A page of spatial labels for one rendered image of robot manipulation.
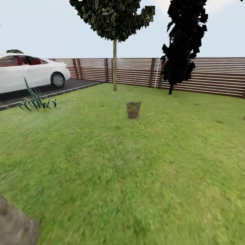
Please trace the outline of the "wicker basket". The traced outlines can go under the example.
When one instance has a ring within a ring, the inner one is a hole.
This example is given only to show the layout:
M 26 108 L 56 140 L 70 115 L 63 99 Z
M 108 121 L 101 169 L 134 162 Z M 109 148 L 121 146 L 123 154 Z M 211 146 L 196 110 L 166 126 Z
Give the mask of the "wicker basket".
M 136 119 L 138 118 L 138 115 L 139 115 L 139 111 L 140 111 L 140 106 L 141 106 L 141 102 L 130 102 L 130 103 L 126 103 L 127 105 L 127 113 L 128 113 L 128 117 L 131 118 L 131 119 Z M 132 108 L 132 106 L 136 106 L 137 108 L 137 111 L 133 111 L 133 114 L 136 113 L 136 115 L 132 115 L 131 116 L 131 112 L 129 113 L 129 108 Z

